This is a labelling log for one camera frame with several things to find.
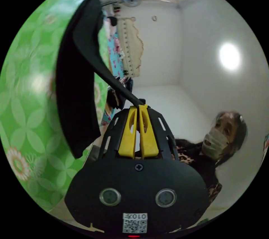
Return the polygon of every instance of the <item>qr code sticker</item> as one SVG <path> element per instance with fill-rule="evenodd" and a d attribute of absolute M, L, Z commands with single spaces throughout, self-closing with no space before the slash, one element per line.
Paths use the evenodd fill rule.
<path fill-rule="evenodd" d="M 124 233 L 146 233 L 147 220 L 123 220 Z"/>

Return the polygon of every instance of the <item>ceiling light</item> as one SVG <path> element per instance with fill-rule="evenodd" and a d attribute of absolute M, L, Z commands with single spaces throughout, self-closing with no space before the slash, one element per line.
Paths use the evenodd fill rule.
<path fill-rule="evenodd" d="M 220 48 L 219 57 L 222 65 L 228 70 L 234 71 L 240 65 L 240 53 L 233 44 L 224 44 Z"/>

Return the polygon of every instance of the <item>leopard print top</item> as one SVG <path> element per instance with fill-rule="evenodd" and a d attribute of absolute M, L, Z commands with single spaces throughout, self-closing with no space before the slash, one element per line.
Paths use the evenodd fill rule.
<path fill-rule="evenodd" d="M 179 160 L 181 162 L 192 166 L 192 164 L 196 161 L 195 158 L 192 158 L 191 156 L 189 156 L 187 150 L 177 147 L 177 151 L 178 151 Z M 210 204 L 215 200 L 215 198 L 217 197 L 217 195 L 222 189 L 222 185 L 218 182 L 215 175 L 212 175 L 212 177 L 214 177 L 214 179 L 212 180 L 212 183 L 207 184 L 207 191 L 208 191 Z"/>

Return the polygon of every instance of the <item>dark hair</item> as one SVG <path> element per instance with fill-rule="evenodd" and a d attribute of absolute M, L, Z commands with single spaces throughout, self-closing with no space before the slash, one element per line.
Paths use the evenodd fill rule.
<path fill-rule="evenodd" d="M 217 114 L 216 118 L 215 118 L 215 122 L 217 120 L 219 120 L 225 113 L 227 112 L 220 112 Z M 238 112 L 230 112 L 233 114 L 234 119 L 235 119 L 235 123 L 237 124 L 238 128 L 236 131 L 236 136 L 234 138 L 234 141 L 232 142 L 231 146 L 234 148 L 237 148 L 238 150 L 242 147 L 246 137 L 247 137 L 247 125 L 242 117 L 242 115 Z M 188 150 L 200 150 L 201 146 L 202 146 L 202 142 L 194 144 L 189 142 L 188 140 L 185 139 L 175 139 L 176 145 L 180 148 L 184 148 L 184 149 L 188 149 Z M 223 164 L 224 162 L 226 162 L 230 157 L 232 157 L 232 155 L 227 154 L 225 155 L 222 159 L 220 159 L 217 163 L 216 163 L 216 167 Z"/>
<path fill-rule="evenodd" d="M 110 19 L 110 24 L 111 24 L 112 27 L 117 26 L 118 20 L 117 20 L 116 17 L 107 17 L 107 18 Z"/>

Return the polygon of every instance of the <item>screw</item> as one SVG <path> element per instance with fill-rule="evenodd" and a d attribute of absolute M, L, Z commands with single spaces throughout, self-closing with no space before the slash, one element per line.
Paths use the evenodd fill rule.
<path fill-rule="evenodd" d="M 138 164 L 136 164 L 136 165 L 135 165 L 135 167 L 134 167 L 134 168 L 135 168 L 135 170 L 136 170 L 136 171 L 140 172 L 140 171 L 142 171 L 142 170 L 143 170 L 143 168 L 144 168 L 144 167 L 143 167 L 143 165 L 142 165 L 142 164 L 138 163 Z"/>

